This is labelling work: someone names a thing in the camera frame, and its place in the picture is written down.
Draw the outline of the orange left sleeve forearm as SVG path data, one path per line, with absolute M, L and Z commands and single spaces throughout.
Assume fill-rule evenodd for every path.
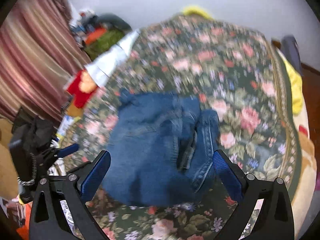
M 25 223 L 21 228 L 18 228 L 16 231 L 22 237 L 22 239 L 29 240 L 29 224 L 32 202 L 25 205 L 19 204 L 18 207 L 23 211 L 23 214 L 25 216 Z

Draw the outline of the left hand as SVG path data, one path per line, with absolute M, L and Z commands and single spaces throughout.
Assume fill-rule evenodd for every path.
M 25 206 L 18 201 L 18 197 L 7 201 L 4 206 L 8 217 L 12 218 L 19 228 L 25 225 Z

